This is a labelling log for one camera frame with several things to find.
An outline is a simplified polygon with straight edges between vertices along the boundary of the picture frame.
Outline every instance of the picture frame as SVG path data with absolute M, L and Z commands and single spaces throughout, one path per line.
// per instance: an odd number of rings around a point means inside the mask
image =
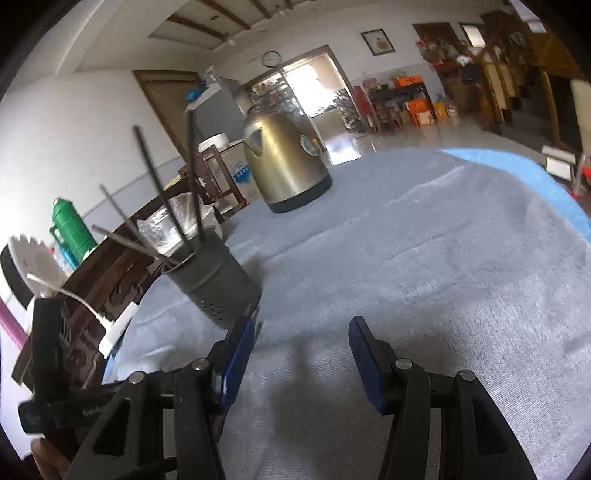
M 361 32 L 361 36 L 374 57 L 396 52 L 383 28 Z

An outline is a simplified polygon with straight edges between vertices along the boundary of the human hand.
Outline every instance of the human hand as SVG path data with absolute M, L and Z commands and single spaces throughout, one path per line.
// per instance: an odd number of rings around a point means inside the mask
M 70 467 L 70 461 L 45 439 L 33 440 L 31 453 L 43 480 L 61 480 Z

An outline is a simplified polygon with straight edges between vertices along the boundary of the metal rod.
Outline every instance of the metal rod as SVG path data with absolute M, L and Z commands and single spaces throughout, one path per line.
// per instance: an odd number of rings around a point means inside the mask
M 117 203 L 115 202 L 115 199 L 109 193 L 109 191 L 106 189 L 106 187 L 101 184 L 101 185 L 99 185 L 99 188 L 100 188 L 101 192 L 103 192 L 103 195 L 105 196 L 107 201 L 113 206 L 115 211 L 119 214 L 119 216 L 123 220 L 123 223 L 127 226 L 127 228 L 131 231 L 131 233 L 135 235 L 136 239 L 142 243 L 142 245 L 146 248 L 146 250 L 148 250 L 148 252 L 150 252 L 148 255 L 150 255 L 151 257 L 158 258 L 158 256 L 160 254 L 156 251 L 156 249 L 152 246 L 152 244 L 150 242 L 148 242 L 148 240 L 145 239 L 144 236 L 139 232 L 138 228 L 131 221 L 131 219 L 129 217 L 127 217 L 127 215 L 121 209 L 121 207 L 119 207 L 119 205 L 117 205 Z M 171 268 L 173 266 L 172 263 L 169 261 L 168 257 L 164 257 L 164 260 L 162 260 L 162 259 L 160 259 L 160 260 L 162 261 L 164 266 L 167 268 Z
M 193 111 L 189 111 L 189 184 L 191 185 L 191 198 L 193 199 L 193 209 L 195 211 L 195 220 L 197 220 L 197 234 L 199 241 L 205 241 L 205 232 L 201 222 L 201 205 L 199 204 L 199 194 L 197 193 L 197 184 L 195 179 L 195 121 Z
M 150 177 L 152 178 L 152 182 L 154 183 L 154 187 L 156 187 L 156 190 L 158 191 L 158 196 L 162 200 L 162 203 L 164 204 L 164 207 L 166 208 L 166 211 L 168 212 L 170 219 L 174 223 L 174 227 L 177 229 L 177 232 L 180 235 L 180 238 L 183 240 L 184 244 L 187 245 L 189 250 L 191 252 L 195 252 L 193 246 L 189 243 L 189 240 L 187 240 L 187 237 L 185 236 L 183 229 L 181 228 L 176 216 L 174 215 L 173 208 L 170 206 L 170 202 L 164 196 L 164 190 L 162 188 L 162 184 L 160 183 L 160 179 L 158 178 L 158 174 L 156 173 L 156 168 L 154 168 L 154 164 L 152 163 L 152 159 L 150 158 L 150 152 L 148 151 L 148 147 L 146 146 L 144 136 L 143 136 L 142 131 L 138 125 L 134 125 L 134 135 L 135 135 L 135 139 L 138 142 L 139 150 L 142 154 L 142 160 L 144 161 L 144 164 L 146 165 L 146 168 L 148 169 L 148 173 L 150 174 Z
M 139 252 L 141 254 L 148 255 L 149 257 L 155 256 L 158 260 L 160 260 L 163 264 L 165 264 L 168 267 L 171 267 L 172 265 L 176 266 L 176 265 L 179 265 L 179 263 L 180 263 L 180 262 L 174 260 L 173 258 L 165 257 L 163 254 L 159 254 L 158 252 L 156 252 L 156 255 L 153 255 L 146 247 L 142 246 L 138 242 L 134 242 L 133 240 L 130 240 L 129 238 L 125 238 L 123 235 L 109 232 L 108 230 L 105 230 L 104 228 L 101 228 L 98 225 L 93 225 L 91 228 L 96 233 L 107 236 L 108 238 L 110 238 L 114 242 L 117 242 L 118 244 L 121 244 L 124 247 L 135 250 L 136 252 Z

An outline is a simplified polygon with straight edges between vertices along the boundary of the electric kettle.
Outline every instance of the electric kettle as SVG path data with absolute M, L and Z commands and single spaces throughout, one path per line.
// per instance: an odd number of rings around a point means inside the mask
M 245 120 L 243 141 L 252 176 L 274 213 L 306 205 L 332 185 L 318 140 L 306 135 L 287 113 L 252 112 Z

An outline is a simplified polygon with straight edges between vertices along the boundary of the kettle label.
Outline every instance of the kettle label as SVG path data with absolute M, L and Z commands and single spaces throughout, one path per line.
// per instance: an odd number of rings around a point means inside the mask
M 312 155 L 313 157 L 320 155 L 320 149 L 316 146 L 316 142 L 310 140 L 306 135 L 300 136 L 300 144 L 308 155 Z

